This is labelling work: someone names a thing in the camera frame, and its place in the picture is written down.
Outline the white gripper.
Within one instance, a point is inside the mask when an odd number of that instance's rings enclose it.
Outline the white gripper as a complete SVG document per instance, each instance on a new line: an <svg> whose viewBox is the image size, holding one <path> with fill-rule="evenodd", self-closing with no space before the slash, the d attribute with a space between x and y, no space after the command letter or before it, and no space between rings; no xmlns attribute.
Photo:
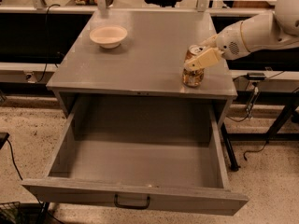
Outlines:
<svg viewBox="0 0 299 224"><path fill-rule="evenodd" d="M242 21L225 27L218 35L213 35L202 41L204 47L197 55L184 63L188 71L197 71L218 63L222 57L226 60L236 60L249 55L241 32Z"/></svg>

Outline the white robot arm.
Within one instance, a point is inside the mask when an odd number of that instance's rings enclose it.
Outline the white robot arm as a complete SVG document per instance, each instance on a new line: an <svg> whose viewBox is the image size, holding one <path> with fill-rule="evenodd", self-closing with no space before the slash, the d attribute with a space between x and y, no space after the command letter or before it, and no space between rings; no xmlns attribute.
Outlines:
<svg viewBox="0 0 299 224"><path fill-rule="evenodd" d="M299 0L277 0L275 8L225 27L201 42L198 54L184 63L187 71L236 60L262 49L291 49L299 41Z"/></svg>

